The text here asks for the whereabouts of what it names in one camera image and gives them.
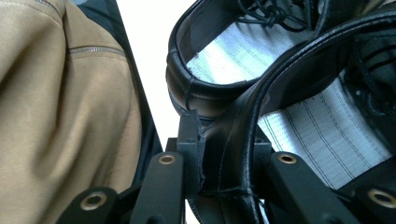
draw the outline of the beige jacket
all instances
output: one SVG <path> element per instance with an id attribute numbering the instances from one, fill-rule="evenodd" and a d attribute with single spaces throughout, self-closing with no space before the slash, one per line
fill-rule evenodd
<path id="1" fill-rule="evenodd" d="M 0 223 L 55 223 L 133 180 L 140 113 L 121 47 L 62 0 L 0 0 Z"/>

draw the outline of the black plastic bracket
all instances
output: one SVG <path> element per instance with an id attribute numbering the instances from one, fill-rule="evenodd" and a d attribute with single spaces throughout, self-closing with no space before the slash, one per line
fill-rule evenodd
<path id="1" fill-rule="evenodd" d="M 285 210 L 301 223 L 359 223 L 299 156 L 271 155 L 268 175 Z"/>
<path id="2" fill-rule="evenodd" d="M 396 193 L 377 186 L 355 190 L 352 205 L 362 223 L 394 223 L 396 221 Z"/>
<path id="3" fill-rule="evenodd" d="M 80 193 L 64 210 L 57 224 L 120 223 L 118 194 L 114 189 L 91 188 Z"/>
<path id="4" fill-rule="evenodd" d="M 205 142 L 197 112 L 192 110 L 183 113 L 180 116 L 176 149 L 184 159 L 184 197 L 186 199 L 195 198 L 205 180 L 202 170 Z"/>
<path id="5" fill-rule="evenodd" d="M 131 224 L 184 223 L 183 157 L 163 152 L 151 159 Z"/>

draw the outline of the white background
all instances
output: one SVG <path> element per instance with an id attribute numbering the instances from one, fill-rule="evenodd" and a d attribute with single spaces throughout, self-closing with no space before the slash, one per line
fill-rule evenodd
<path id="1" fill-rule="evenodd" d="M 169 98 L 166 55 L 169 36 L 193 0 L 117 0 L 134 59 L 148 98 L 163 149 L 169 137 L 177 137 L 179 115 Z M 198 223 L 186 206 L 189 224 Z"/>

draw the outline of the zipper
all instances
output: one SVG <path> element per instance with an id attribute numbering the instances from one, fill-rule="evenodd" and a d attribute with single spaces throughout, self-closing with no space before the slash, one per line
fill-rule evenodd
<path id="1" fill-rule="evenodd" d="M 50 9 L 52 9 L 52 11 L 55 11 L 56 12 L 56 14 L 58 14 L 58 16 L 59 17 L 62 17 L 61 16 L 61 13 L 58 11 L 58 9 L 56 9 L 56 7 L 53 5 L 53 4 L 51 4 L 50 2 L 48 2 L 48 1 L 46 1 L 46 0 L 35 0 L 37 3 L 39 3 L 39 4 L 41 4 L 41 5 L 44 5 L 44 6 L 46 6 L 46 7 L 49 7 Z"/>
<path id="2" fill-rule="evenodd" d="M 89 46 L 89 47 L 80 47 L 80 48 L 73 48 L 67 51 L 68 54 L 78 54 L 78 53 L 87 53 L 87 52 L 106 52 L 106 53 L 113 53 L 118 54 L 124 58 L 126 55 L 124 51 L 119 49 L 113 49 L 110 47 L 97 47 L 97 46 Z"/>

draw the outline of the metal grommet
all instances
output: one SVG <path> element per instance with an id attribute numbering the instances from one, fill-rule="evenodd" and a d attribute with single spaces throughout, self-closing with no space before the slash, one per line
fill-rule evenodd
<path id="1" fill-rule="evenodd" d="M 369 198 L 384 207 L 396 208 L 396 198 L 385 191 L 379 189 L 371 189 L 368 192 Z"/>
<path id="2" fill-rule="evenodd" d="M 107 200 L 107 196 L 102 191 L 93 192 L 82 200 L 80 206 L 82 210 L 91 211 L 102 206 Z"/>
<path id="3" fill-rule="evenodd" d="M 280 154 L 277 158 L 283 163 L 287 164 L 293 164 L 297 162 L 297 160 L 289 154 Z"/>
<path id="4" fill-rule="evenodd" d="M 158 161 L 160 162 L 160 164 L 168 165 L 174 163 L 176 161 L 176 158 L 172 155 L 163 155 L 158 159 Z"/>

